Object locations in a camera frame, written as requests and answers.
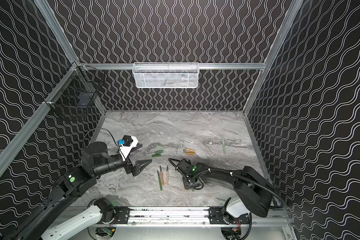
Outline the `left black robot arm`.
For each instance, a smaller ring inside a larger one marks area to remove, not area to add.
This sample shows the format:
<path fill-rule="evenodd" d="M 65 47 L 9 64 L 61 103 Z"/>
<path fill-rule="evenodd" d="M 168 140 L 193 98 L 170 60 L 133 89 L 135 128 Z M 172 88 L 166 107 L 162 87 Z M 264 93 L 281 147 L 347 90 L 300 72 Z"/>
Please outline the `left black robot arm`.
<path fill-rule="evenodd" d="M 102 175 L 124 169 L 127 174 L 138 176 L 152 160 L 139 160 L 134 164 L 129 159 L 129 152 L 142 147 L 142 144 L 129 144 L 122 147 L 116 155 L 108 154 L 107 144 L 94 142 L 82 149 L 79 164 L 69 169 L 53 185 L 47 199 L 35 212 L 19 224 L 16 229 L 3 234 L 1 240 L 65 240 L 73 237 L 91 225 L 103 222 L 113 224 L 119 218 L 114 207 L 106 198 L 96 200 L 92 206 L 65 223 L 52 227 L 52 223 L 88 189 L 93 187 Z"/>

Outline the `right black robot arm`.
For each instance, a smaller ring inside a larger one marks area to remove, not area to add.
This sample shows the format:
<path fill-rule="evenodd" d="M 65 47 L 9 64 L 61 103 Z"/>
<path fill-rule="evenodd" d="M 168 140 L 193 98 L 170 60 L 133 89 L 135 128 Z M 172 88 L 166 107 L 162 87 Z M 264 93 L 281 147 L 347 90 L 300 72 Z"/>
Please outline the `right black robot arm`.
<path fill-rule="evenodd" d="M 203 163 L 193 165 L 190 160 L 168 159 L 182 176 L 186 190 L 202 190 L 205 185 L 217 185 L 234 191 L 237 196 L 229 197 L 223 207 L 210 208 L 212 224 L 236 224 L 241 216 L 254 214 L 265 218 L 269 210 L 285 211 L 285 200 L 274 187 L 252 167 L 241 170 L 213 168 Z"/>

